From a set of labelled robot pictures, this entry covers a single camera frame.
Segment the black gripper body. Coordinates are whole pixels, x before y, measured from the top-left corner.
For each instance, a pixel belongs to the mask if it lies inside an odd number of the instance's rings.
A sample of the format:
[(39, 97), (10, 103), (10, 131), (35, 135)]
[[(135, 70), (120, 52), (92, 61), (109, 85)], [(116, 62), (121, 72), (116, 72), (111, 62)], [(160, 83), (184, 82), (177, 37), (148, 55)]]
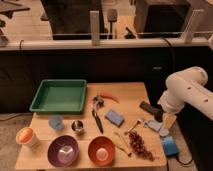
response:
[(151, 115), (153, 115), (154, 119), (156, 121), (158, 121), (158, 122), (163, 121), (163, 110), (162, 109), (156, 108), (145, 101), (142, 101), (140, 103), (139, 107), (141, 109), (145, 110), (146, 112), (150, 113)]

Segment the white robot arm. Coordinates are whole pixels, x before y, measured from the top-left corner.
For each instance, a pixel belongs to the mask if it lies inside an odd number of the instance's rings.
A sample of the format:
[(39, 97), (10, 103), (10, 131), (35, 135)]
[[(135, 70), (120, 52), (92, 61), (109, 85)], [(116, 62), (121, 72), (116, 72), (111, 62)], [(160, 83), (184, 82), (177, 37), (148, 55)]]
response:
[(188, 103), (213, 121), (213, 92), (205, 88), (208, 74), (201, 67), (190, 67), (170, 74), (166, 81), (167, 89), (158, 100), (159, 108), (145, 101), (140, 108), (154, 116), (163, 113), (178, 114)]

